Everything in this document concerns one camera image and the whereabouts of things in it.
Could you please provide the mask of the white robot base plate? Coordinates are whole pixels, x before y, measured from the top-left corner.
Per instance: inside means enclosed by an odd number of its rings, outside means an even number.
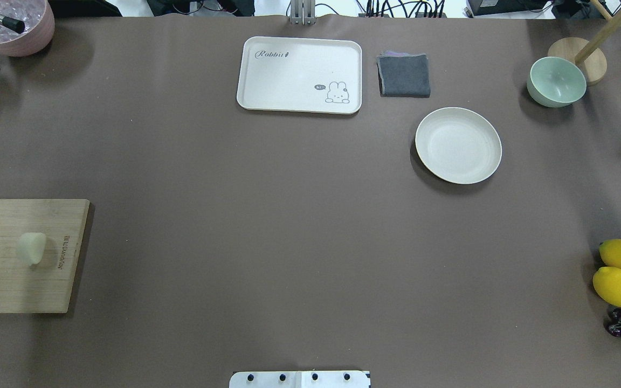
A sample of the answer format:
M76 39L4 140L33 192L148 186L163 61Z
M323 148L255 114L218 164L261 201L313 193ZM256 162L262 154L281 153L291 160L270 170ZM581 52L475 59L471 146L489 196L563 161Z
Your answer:
M229 387L371 387L369 371L240 371Z

